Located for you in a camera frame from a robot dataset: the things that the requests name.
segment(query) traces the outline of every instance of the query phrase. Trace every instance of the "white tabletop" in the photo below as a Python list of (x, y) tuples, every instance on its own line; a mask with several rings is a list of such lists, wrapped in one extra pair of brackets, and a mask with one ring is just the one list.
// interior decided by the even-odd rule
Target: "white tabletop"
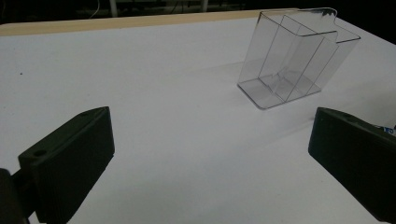
[(108, 105), (116, 154), (69, 223), (376, 223), (307, 148), (318, 106), (393, 127), (396, 47), (340, 21), (361, 41), (324, 91), (261, 111), (236, 87), (256, 20), (0, 37), (0, 166)]

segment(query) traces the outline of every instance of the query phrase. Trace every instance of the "dark background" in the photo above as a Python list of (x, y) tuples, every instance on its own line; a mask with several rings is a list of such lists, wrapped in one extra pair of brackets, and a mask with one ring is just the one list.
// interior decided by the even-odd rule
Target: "dark background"
[[(109, 9), (108, 0), (99, 0), (101, 9)], [(238, 9), (267, 9), (267, 8), (312, 8), (332, 7), (338, 11), (337, 17), (348, 21), (361, 29), (377, 35), (389, 42), (396, 44), (396, 0), (376, 1), (347, 1), (347, 0), (209, 0), (210, 4), (221, 4), (222, 2), (233, 2), (239, 4)], [(157, 0), (154, 2), (158, 7), (165, 7), (165, 2)], [(118, 7), (136, 7), (143, 10), (145, 3), (118, 4)], [(88, 19), (86, 15), (78, 14), (78, 10), (89, 8), (95, 10), (97, 1), (93, 0), (0, 0), (0, 10), (3, 11), (0, 18), (1, 23), (26, 22), (26, 21), (63, 21)]]

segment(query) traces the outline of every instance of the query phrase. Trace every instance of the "transparent plastic container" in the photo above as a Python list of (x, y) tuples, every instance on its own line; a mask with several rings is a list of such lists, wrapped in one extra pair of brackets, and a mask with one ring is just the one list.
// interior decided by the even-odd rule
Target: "transparent plastic container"
[(261, 13), (238, 87), (260, 109), (321, 91), (361, 39), (334, 23), (336, 10)]

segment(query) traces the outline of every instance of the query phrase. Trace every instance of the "wooden table edge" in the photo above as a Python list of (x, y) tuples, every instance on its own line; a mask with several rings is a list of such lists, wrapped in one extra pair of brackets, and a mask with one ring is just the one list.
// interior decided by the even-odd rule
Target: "wooden table edge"
[(259, 17), (260, 12), (266, 14), (279, 13), (287, 9), (242, 10), (226, 12), (190, 13), (160, 16), (124, 17), (77, 21), (37, 21), (7, 23), (0, 25), (0, 36), (6, 35), (43, 35), (79, 31), (121, 29), (154, 25), (193, 23), (203, 21), (225, 21)]

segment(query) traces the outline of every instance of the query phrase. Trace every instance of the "white table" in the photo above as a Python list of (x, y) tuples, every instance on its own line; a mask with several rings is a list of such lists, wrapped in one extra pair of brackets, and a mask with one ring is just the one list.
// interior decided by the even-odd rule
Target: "white table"
[(260, 111), (236, 87), (256, 20), (2, 36), (1, 167), (108, 105), (116, 154), (70, 223), (377, 223), (307, 148), (318, 106), (395, 124), (396, 47), (340, 21), (361, 41), (324, 91)]
[[(109, 0), (109, 2), (110, 2), (111, 16), (113, 18), (118, 17), (116, 0)], [(207, 3), (208, 2), (209, 2), (209, 0), (201, 0), (201, 11), (202, 12), (207, 12)]]

